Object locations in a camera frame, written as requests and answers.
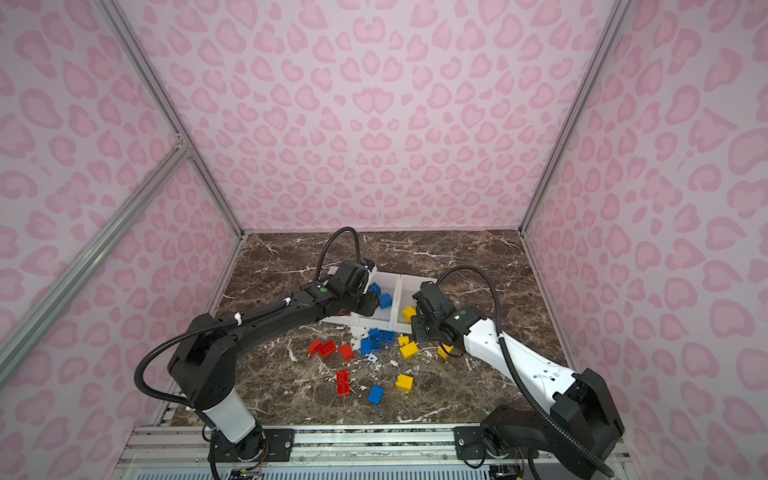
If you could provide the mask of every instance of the white plastic bin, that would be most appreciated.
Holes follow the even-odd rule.
[[[328,269],[328,273],[335,273],[336,267]],[[373,277],[375,282],[382,289],[382,294],[388,293],[392,296],[392,306],[387,309],[377,308],[372,316],[362,316],[352,313],[349,316],[331,316],[323,322],[335,323],[337,325],[362,326],[368,329],[381,329],[390,332],[408,333],[411,331],[411,324],[402,318],[402,311],[407,306],[415,306],[412,295],[419,291],[422,282],[436,281],[434,278],[426,276],[402,275],[400,273],[376,272]]]

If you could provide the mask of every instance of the wire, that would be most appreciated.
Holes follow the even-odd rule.
[[[467,462],[467,459],[464,456],[464,450],[467,447],[475,446],[475,445],[480,445],[480,447],[482,448],[482,458],[480,458],[480,463],[473,465]],[[478,468],[482,467],[483,464],[485,463],[485,445],[483,445],[482,442],[468,443],[467,445],[464,445],[464,448],[462,448],[462,460],[464,461],[465,465],[467,465],[469,468],[473,468],[474,470],[477,470]]]
[[[262,316],[271,315],[275,312],[278,312],[285,308],[288,305],[287,301],[281,301],[280,304],[270,307],[266,310],[260,310],[250,313],[250,318],[248,318],[249,321],[260,318]],[[215,322],[211,323],[210,325],[202,326],[200,328],[196,328],[194,330],[190,330],[188,332],[182,333],[181,335],[175,336],[174,338],[167,340],[160,345],[154,347],[136,366],[136,371],[134,372],[134,384],[136,384],[136,388],[139,389],[140,392],[143,394],[150,396],[154,399],[159,399],[164,402],[175,402],[183,406],[188,406],[190,408],[193,408],[192,402],[189,399],[184,398],[183,396],[173,395],[171,393],[161,392],[160,390],[153,389],[147,383],[144,381],[144,370],[147,369],[149,364],[157,358],[162,352],[165,350],[171,348],[172,346],[176,345],[177,343],[181,343],[186,339],[193,338],[195,336],[200,335],[201,333],[210,332],[211,330],[215,330],[218,328],[224,328],[228,326],[237,326],[240,323],[239,320],[232,319],[228,322]]]
[[[458,272],[460,270],[469,270],[472,272],[477,273],[479,276],[482,277],[482,279],[485,281],[485,283],[488,285],[488,288],[491,290],[491,296],[493,297],[493,310],[495,313],[495,321],[494,325],[496,326],[496,331],[498,332],[498,323],[500,320],[500,313],[499,313],[499,301],[498,301],[498,294],[496,293],[496,288],[493,287],[493,282],[491,282],[491,279],[488,278],[488,275],[485,274],[484,271],[480,270],[476,266],[472,265],[458,265],[454,266],[447,272],[443,273],[440,278],[437,279],[437,284],[440,285],[440,283],[443,283],[445,281],[445,278],[450,275],[451,273]]]
[[[337,231],[333,232],[333,235],[328,239],[325,246],[323,247],[323,251],[320,252],[320,258],[317,260],[317,270],[315,270],[315,281],[317,281],[320,278],[320,271],[323,270],[323,262],[326,260],[326,253],[328,253],[328,249],[331,247],[331,243],[342,233],[344,232],[350,232],[354,238],[355,238],[355,255],[357,256],[357,263],[362,265],[362,254],[360,253],[360,238],[357,235],[357,230],[355,230],[352,227],[344,227],[339,228]]]
[[[523,478],[523,475],[525,475],[525,455],[523,455],[523,449],[520,447],[517,447],[518,452],[520,452],[520,458],[522,460],[520,461],[520,475],[518,477]]]
[[[261,465],[264,463],[264,459],[270,454],[270,444],[264,442],[264,452],[261,454],[261,460],[259,460],[259,474],[261,475]]]
[[[457,358],[459,358],[459,357],[463,357],[463,356],[464,356],[464,351],[463,351],[463,350],[459,350],[459,352],[461,352],[461,353],[459,353],[458,355],[456,355],[455,353],[451,353],[451,352],[453,351],[453,349],[450,349],[450,350],[446,350],[445,348],[443,348],[443,346],[442,346],[442,345],[441,345],[441,346],[439,346],[439,347],[437,347],[437,348],[438,348],[438,349],[440,349],[440,350],[442,350],[443,352],[445,352],[445,354],[446,354],[447,356],[454,356],[454,357],[457,357]]]
[[[538,476],[538,472],[536,472],[536,465],[533,463],[533,449],[528,449],[528,469],[531,470],[531,475],[533,475],[534,480],[541,480],[541,477]]]
[[[607,477],[613,477],[615,476],[614,470],[609,467],[603,460],[595,455],[590,449],[588,449],[584,444],[579,442],[568,430],[563,428],[562,425],[560,425],[555,419],[549,415],[549,413],[544,410],[544,407],[542,407],[538,401],[533,397],[531,392],[528,390],[528,387],[525,385],[525,382],[523,382],[523,379],[520,377],[520,374],[518,373],[518,370],[515,368],[515,364],[512,362],[512,357],[509,355],[509,349],[507,348],[507,342],[504,338],[504,336],[500,333],[500,318],[501,315],[499,313],[499,301],[498,301],[498,294],[496,293],[496,288],[493,285],[493,282],[491,279],[488,278],[488,276],[477,268],[476,266],[472,265],[459,265],[454,266],[447,272],[443,273],[440,278],[437,281],[437,284],[439,285],[445,278],[453,272],[459,271],[459,270],[471,270],[472,272],[475,272],[479,274],[483,280],[485,280],[485,283],[488,284],[488,288],[491,290],[491,295],[493,296],[493,307],[495,311],[495,319],[494,319],[494,326],[496,328],[496,333],[498,334],[498,344],[502,348],[502,355],[504,356],[504,362],[507,365],[507,368],[509,369],[509,373],[512,377],[512,380],[515,382],[515,385],[518,387],[518,390],[520,390],[520,393],[525,398],[525,401],[528,402],[528,404],[533,407],[533,410],[536,412],[536,414],[541,417],[542,420],[544,420],[550,427],[552,427],[559,435],[565,440],[565,443],[567,443],[571,448],[573,448],[576,453],[578,453],[584,460],[586,460],[592,467],[596,468],[600,471],[603,475]]]
[[[210,433],[210,446],[208,447],[208,465],[210,465],[210,474],[214,477],[214,480],[221,480],[219,471],[216,468],[216,459],[214,458],[214,450],[216,449],[216,441],[219,439],[219,431],[213,430]]]

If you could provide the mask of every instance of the mounting plate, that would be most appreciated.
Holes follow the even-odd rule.
[[[482,441],[481,427],[455,427],[453,429],[456,456],[461,460],[480,460],[487,458],[485,443]]]
[[[295,434],[296,431],[293,429],[265,428],[266,443],[270,446],[266,460],[268,462],[288,462],[291,450],[293,450],[293,436]]]
[[[293,449],[294,430],[265,428],[263,432],[266,437],[266,443],[270,447],[266,455],[266,461],[288,462],[291,450]],[[214,450],[216,463],[240,462],[241,460],[237,458],[237,453],[234,445],[229,443],[227,437],[220,435],[218,446]]]

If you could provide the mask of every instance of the marble tabletop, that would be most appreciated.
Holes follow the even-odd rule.
[[[274,301],[312,279],[327,233],[270,233],[248,237],[219,313],[246,311]],[[414,231],[361,233],[362,254],[382,271],[438,277],[459,264],[479,266],[496,282],[502,329],[549,359],[565,358],[517,232]],[[339,237],[326,265],[354,258],[352,237]],[[488,314],[490,292],[474,273],[455,273],[443,290],[454,302],[474,303]],[[529,408],[511,380],[469,355],[444,360],[437,344],[404,359],[397,345],[372,361],[359,351],[350,362],[340,354],[308,357],[315,339],[350,342],[349,327],[314,323],[270,340],[238,361],[236,390],[264,425],[317,423],[479,422],[500,403]],[[338,397],[336,371],[348,369],[352,394]],[[414,378],[410,393],[395,387],[397,375]],[[374,385],[384,388],[381,405],[368,402]],[[177,409],[172,425],[202,425]]]

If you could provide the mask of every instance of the pink spot pattern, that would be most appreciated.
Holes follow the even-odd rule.
[[[639,2],[532,227],[576,361],[621,393],[641,478],[768,475],[759,3]]]
[[[519,226],[610,11],[210,3],[121,4],[240,222],[262,231]]]
[[[89,2],[0,18],[1,343],[174,139]]]
[[[184,221],[174,217],[179,209]],[[179,231],[195,241],[184,244]],[[153,235],[162,248],[147,248]],[[206,188],[183,164],[0,391],[0,458],[11,459],[0,477],[108,477],[130,431],[157,406],[134,387],[137,362],[204,310],[232,246]],[[171,281],[155,292],[164,269]],[[154,388],[170,385],[167,360],[147,369]]]

